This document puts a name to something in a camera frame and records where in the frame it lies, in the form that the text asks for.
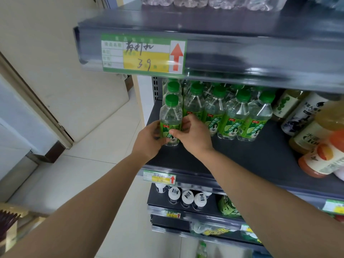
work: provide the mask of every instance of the metal shelf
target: metal shelf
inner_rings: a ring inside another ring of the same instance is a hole
[[[301,0],[288,0],[276,13],[136,0],[99,11],[74,34],[86,69],[103,70],[101,34],[181,39],[187,40],[184,78],[344,93],[343,25],[342,13]]]
[[[205,207],[202,208],[201,211],[196,211],[192,207],[184,208],[180,203],[171,204],[168,200],[168,191],[165,193],[158,193],[156,186],[152,183],[147,200],[148,213],[166,216],[167,211],[173,211],[180,213],[179,219],[181,220],[199,221],[207,225],[240,230],[241,225],[246,224],[242,217],[234,219],[223,216],[217,208],[217,200],[215,198],[216,196],[214,194],[209,196]]]
[[[161,101],[154,104],[148,123],[159,119]],[[310,204],[322,209],[326,199],[344,200],[343,182],[331,174],[318,179],[308,176],[297,164],[299,154],[288,145],[289,137],[280,126],[269,121],[256,141],[224,141],[212,138],[216,150],[230,157],[256,175],[280,186]],[[223,190],[208,169],[192,156],[182,143],[175,147],[162,147],[144,169],[176,175],[176,186],[222,193]]]
[[[240,232],[234,232],[231,234],[222,234],[219,236],[205,236],[201,234],[193,234],[189,231],[189,226],[176,219],[168,217],[154,217],[152,216],[152,231],[160,233],[174,233],[182,237],[193,237],[210,243],[220,243],[226,245],[234,245],[242,248],[249,248],[263,254],[269,254],[267,249],[260,244],[250,243],[243,239]]]

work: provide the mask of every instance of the tiled floor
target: tiled floor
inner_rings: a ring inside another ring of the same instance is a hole
[[[54,164],[41,165],[11,202],[53,212],[129,155],[142,127],[133,89],[129,97],[127,104]],[[195,257],[196,239],[151,231],[149,189],[150,183],[135,178],[97,257]],[[250,256],[247,250],[213,243],[208,243],[207,250],[212,258]]]

